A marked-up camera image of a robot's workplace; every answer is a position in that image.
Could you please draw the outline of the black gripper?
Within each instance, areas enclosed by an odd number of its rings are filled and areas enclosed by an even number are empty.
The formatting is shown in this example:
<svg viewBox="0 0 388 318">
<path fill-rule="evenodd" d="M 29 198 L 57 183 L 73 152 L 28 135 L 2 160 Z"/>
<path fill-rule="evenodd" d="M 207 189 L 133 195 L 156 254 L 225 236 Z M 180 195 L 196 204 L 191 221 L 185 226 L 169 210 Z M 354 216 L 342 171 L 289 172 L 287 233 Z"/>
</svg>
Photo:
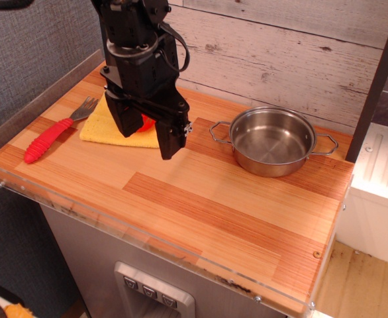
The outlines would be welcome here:
<svg viewBox="0 0 388 318">
<path fill-rule="evenodd" d="M 179 73 L 190 62 L 188 47 L 176 32 L 153 34 L 141 45 L 118 46 L 107 40 L 105 99 L 119 132 L 128 138 L 144 125 L 142 114 L 157 121 L 163 160 L 186 145 L 193 130 L 189 106 L 175 87 Z"/>
</svg>

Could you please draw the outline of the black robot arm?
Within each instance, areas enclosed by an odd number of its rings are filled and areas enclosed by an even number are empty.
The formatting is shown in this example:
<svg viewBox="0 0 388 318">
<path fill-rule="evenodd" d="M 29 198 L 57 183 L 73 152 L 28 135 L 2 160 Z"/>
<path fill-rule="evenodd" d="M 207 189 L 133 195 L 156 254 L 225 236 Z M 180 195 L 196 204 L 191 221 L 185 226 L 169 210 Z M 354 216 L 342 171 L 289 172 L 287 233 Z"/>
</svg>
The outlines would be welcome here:
<svg viewBox="0 0 388 318">
<path fill-rule="evenodd" d="M 93 1 L 103 28 L 107 82 L 105 99 L 118 130 L 130 137 L 142 128 L 144 117 L 154 121 L 160 152 L 169 160 L 185 147 L 191 131 L 189 104 L 176 81 L 182 66 L 177 45 L 184 39 L 165 22 L 167 1 Z"/>
</svg>

